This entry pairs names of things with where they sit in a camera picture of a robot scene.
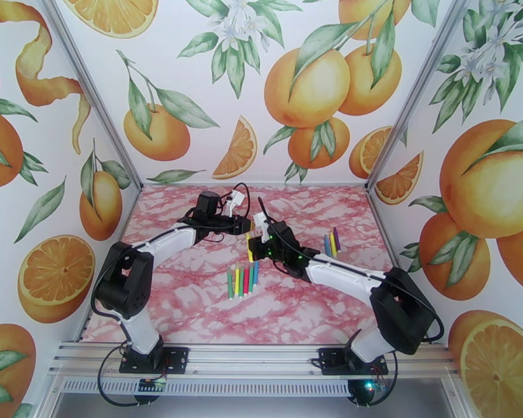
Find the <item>orange slice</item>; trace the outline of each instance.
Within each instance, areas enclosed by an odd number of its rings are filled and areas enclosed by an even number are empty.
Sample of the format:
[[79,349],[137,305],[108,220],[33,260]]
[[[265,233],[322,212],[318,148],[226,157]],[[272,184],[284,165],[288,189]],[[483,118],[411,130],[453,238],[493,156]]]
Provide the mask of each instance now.
[[505,318],[475,326],[461,376],[483,418],[523,417],[523,329]]
[[219,165],[213,172],[212,178],[226,180],[242,174],[256,159],[257,139],[254,129],[242,115],[236,123],[231,145]]
[[420,152],[392,176],[378,181],[375,189],[381,201],[388,205],[397,205],[403,202],[412,193],[418,182],[423,159],[424,151]]
[[159,0],[64,0],[78,18],[105,36],[131,38],[152,23]]
[[90,246],[75,235],[58,235],[35,246],[23,260],[17,293],[34,320],[55,323],[83,302],[95,270]]

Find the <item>white flower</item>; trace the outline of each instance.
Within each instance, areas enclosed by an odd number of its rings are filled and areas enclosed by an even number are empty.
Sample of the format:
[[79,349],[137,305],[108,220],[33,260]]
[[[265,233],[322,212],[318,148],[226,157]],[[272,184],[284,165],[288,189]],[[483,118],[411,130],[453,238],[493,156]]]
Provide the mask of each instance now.
[[237,31],[227,17],[217,25],[213,32],[217,34],[222,43],[222,50],[226,52],[229,47],[238,50],[238,40],[248,41],[248,35],[243,31]]

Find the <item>wire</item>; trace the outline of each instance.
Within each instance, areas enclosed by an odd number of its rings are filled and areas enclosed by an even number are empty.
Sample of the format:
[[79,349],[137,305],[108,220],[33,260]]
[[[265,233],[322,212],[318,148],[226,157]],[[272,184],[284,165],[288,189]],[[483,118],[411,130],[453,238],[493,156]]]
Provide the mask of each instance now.
[[443,336],[444,336],[444,332],[445,332],[445,329],[444,329],[444,323],[441,321],[440,317],[438,316],[438,314],[436,313],[436,311],[430,307],[429,305],[426,304],[426,302],[422,301],[420,298],[416,297],[413,293],[405,290],[403,287],[401,286],[398,286],[397,284],[387,280],[387,279],[384,279],[384,278],[381,278],[381,277],[376,277],[375,275],[371,275],[371,274],[367,274],[366,272],[362,272],[362,271],[359,271],[359,270],[356,270],[354,268],[351,268],[349,266],[346,266],[346,265],[343,265],[341,263],[335,263],[335,262],[328,262],[328,261],[324,261],[323,259],[319,259],[319,258],[313,258],[313,257],[310,257],[308,255],[305,255],[303,252],[297,250],[295,247],[292,247],[285,239],[283,239],[283,237],[281,237],[281,235],[279,234],[278,231],[276,231],[274,228],[273,228],[273,222],[272,221],[275,221],[273,218],[271,218],[266,209],[265,209],[265,206],[264,206],[264,202],[262,201],[262,199],[260,197],[257,198],[258,202],[259,202],[259,206],[261,208],[261,211],[264,213],[264,215],[266,216],[267,218],[267,224],[273,229],[273,232],[277,235],[277,237],[283,242],[286,244],[286,246],[288,246],[288,248],[292,249],[294,252],[296,252],[297,254],[301,255],[301,256],[304,256],[305,258],[307,258],[309,261],[314,261],[314,262],[319,262],[319,263],[323,263],[325,265],[331,265],[331,266],[334,266],[334,267],[337,267],[337,268],[342,268],[343,270],[347,270],[347,271],[350,271],[350,272],[354,272],[355,274],[357,275],[360,275],[362,277],[367,277],[369,279],[373,279],[373,280],[376,280],[376,281],[380,281],[382,283],[386,283],[388,284],[389,286],[392,286],[394,288],[396,288],[397,290],[399,290],[400,292],[412,297],[415,301],[417,301],[417,303],[419,303],[420,305],[422,305],[428,312],[430,312],[430,314],[432,315],[432,317],[436,320],[436,322],[438,323],[438,326],[439,326],[439,331],[438,331],[438,334],[436,336],[433,336],[433,337],[429,337],[429,338],[425,338],[422,340],[423,343],[432,343],[433,341],[436,341],[436,340],[439,340],[441,339]]
[[131,408],[132,406],[138,406],[140,405],[139,402],[132,402],[132,403],[120,403],[120,402],[116,402],[116,401],[113,401],[110,397],[108,397],[106,395],[106,393],[103,391],[103,388],[101,387],[100,385],[100,376],[101,376],[101,373],[103,372],[103,367],[105,366],[105,363],[107,362],[107,360],[109,359],[110,355],[112,355],[112,353],[116,350],[116,349],[120,349],[122,347],[124,347],[126,344],[127,344],[128,340],[125,340],[123,343],[121,343],[120,345],[112,348],[110,350],[110,352],[107,353],[107,356],[105,356],[105,358],[103,359],[103,362],[101,362],[100,366],[99,366],[99,372],[97,373],[97,388],[99,389],[99,393],[101,395],[101,397],[107,401],[108,403],[110,403],[111,405],[113,406],[119,406],[121,408]]

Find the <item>orange half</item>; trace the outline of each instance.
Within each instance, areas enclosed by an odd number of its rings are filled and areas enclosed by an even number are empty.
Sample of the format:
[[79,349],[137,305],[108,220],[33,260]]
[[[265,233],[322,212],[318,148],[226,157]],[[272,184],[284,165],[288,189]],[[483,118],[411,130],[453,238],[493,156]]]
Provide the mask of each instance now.
[[422,169],[424,150],[392,176],[376,183],[376,194],[388,205],[403,202],[413,191]]
[[92,29],[114,38],[131,38],[152,23],[159,0],[64,0]]
[[226,180],[236,177],[250,168],[256,159],[257,139],[254,129],[246,118],[240,116],[234,129],[229,150],[219,162],[212,178]]

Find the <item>yellow chalk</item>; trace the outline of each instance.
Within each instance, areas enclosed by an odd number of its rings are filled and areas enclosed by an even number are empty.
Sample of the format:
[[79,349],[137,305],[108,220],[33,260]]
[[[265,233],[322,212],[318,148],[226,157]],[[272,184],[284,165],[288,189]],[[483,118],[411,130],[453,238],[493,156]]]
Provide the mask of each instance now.
[[331,255],[333,258],[337,258],[337,246],[335,245],[335,236],[333,232],[329,232],[329,244],[331,245]]
[[246,233],[246,249],[248,250],[248,260],[250,262],[254,262],[254,257],[252,256],[252,252],[250,251],[250,247],[248,246],[249,240],[250,240],[250,234]]

